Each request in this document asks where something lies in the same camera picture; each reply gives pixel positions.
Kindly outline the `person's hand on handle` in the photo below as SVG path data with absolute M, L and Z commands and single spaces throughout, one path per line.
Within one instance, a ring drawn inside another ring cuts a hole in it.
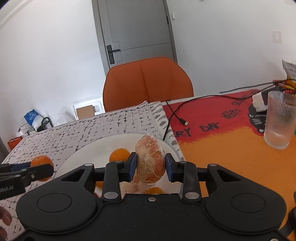
M 12 216 L 11 214 L 2 206 L 0 207 L 0 217 L 3 223 L 7 226 L 10 226 L 11 221 L 12 221 Z M 3 227 L 1 227 L 1 237 L 6 238 L 7 233 Z

